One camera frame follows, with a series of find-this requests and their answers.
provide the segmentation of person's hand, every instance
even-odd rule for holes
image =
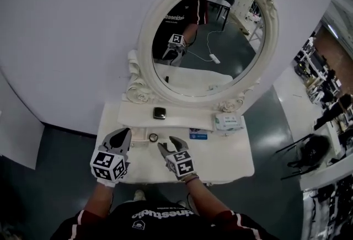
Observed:
[[[167,162],[167,168],[175,174],[178,180],[184,181],[185,178],[196,173],[194,161],[188,151],[188,144],[177,137],[170,136],[169,139],[174,144],[176,151],[169,151],[167,145],[161,143],[158,143],[158,149]]]
[[[126,153],[130,142],[131,130],[123,128],[108,134],[102,145],[94,150],[90,166],[97,182],[109,187],[119,183],[129,166]]]
[[[182,35],[173,34],[169,39],[168,47],[162,56],[162,60],[168,61],[168,65],[180,62],[181,58],[186,54],[186,42]]]

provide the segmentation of gray floor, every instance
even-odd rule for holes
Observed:
[[[255,174],[210,190],[234,211],[249,215],[270,233],[285,240],[300,239],[303,201],[297,178],[280,181],[290,173],[286,163],[294,153],[274,156],[276,149],[292,142],[291,133],[273,87],[245,114]],[[25,239],[49,239],[58,225],[79,211],[95,184],[89,160],[95,141],[46,128],[36,171],[0,158],[0,172],[18,198],[15,215]],[[138,185],[118,184],[114,205],[130,199]],[[186,200],[183,184],[151,185],[149,193],[160,192],[171,201]]]
[[[217,15],[216,10],[208,10],[208,24],[199,26],[196,40],[188,48],[189,51],[205,60],[210,60],[207,35],[209,32],[221,30],[224,22],[222,17],[217,20]],[[203,61],[188,53],[184,56],[180,67],[215,71],[230,75],[233,79],[240,75],[255,57],[255,51],[230,17],[228,17],[228,20],[230,21],[226,24],[223,32],[211,33],[208,37],[211,53],[216,55],[221,62],[220,64],[215,64],[213,61]]]

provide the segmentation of carved rose decoration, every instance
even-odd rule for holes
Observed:
[[[136,104],[144,104],[148,102],[148,94],[142,93],[138,88],[134,87],[126,92],[126,97]]]
[[[232,113],[233,111],[236,111],[239,109],[243,104],[243,100],[241,99],[231,99],[228,101],[221,102],[219,107],[221,111],[224,111],[225,113]]]

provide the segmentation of shelf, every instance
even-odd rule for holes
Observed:
[[[130,127],[186,127],[213,130],[214,110],[191,109],[177,106],[166,106],[165,120],[153,118],[154,107],[163,105],[134,104],[121,102],[117,121]]]

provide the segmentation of black bag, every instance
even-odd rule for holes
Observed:
[[[301,148],[302,158],[299,161],[288,163],[291,167],[312,167],[326,156],[330,148],[330,142],[326,136],[313,135]]]

